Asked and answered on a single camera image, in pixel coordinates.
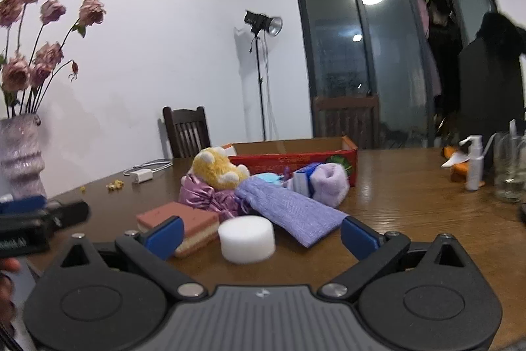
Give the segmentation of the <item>person's left hand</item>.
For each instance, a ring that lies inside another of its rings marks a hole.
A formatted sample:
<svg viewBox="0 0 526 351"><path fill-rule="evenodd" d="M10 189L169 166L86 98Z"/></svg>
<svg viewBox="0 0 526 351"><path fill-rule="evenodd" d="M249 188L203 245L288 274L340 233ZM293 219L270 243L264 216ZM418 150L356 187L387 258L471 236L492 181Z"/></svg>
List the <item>person's left hand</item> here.
<svg viewBox="0 0 526 351"><path fill-rule="evenodd" d="M14 334L12 321L16 316L16 307L12 302L14 285L8 273L18 273L20 271L20 262L15 258L6 258L1 260L1 278L0 278L0 318L1 325L7 331Z"/></svg>

